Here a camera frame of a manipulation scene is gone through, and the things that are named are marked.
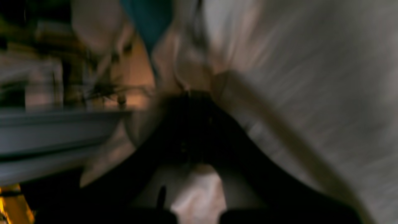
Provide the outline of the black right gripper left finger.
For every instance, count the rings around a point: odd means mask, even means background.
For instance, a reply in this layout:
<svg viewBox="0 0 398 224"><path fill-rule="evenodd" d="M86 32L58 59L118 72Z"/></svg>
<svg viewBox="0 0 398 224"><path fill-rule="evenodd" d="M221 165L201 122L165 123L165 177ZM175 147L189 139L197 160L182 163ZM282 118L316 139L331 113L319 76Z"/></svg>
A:
<svg viewBox="0 0 398 224"><path fill-rule="evenodd" d="M186 139L189 98L175 96L162 102L165 115L138 149L116 167L60 203L38 211L36 224L176 224L177 216L165 209L169 187L162 184L150 195L152 206L134 207L162 165L188 159Z"/></svg>

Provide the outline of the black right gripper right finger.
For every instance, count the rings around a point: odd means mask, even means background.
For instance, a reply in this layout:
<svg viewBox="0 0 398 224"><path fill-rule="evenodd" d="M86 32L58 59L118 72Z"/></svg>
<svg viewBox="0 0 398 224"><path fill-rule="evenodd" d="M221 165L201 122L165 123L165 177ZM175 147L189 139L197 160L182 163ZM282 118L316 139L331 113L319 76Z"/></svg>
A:
<svg viewBox="0 0 398 224"><path fill-rule="evenodd" d="M190 92L194 158L237 171L265 208L222 213L221 224L361 224L356 210L303 184L272 162L204 91Z"/></svg>

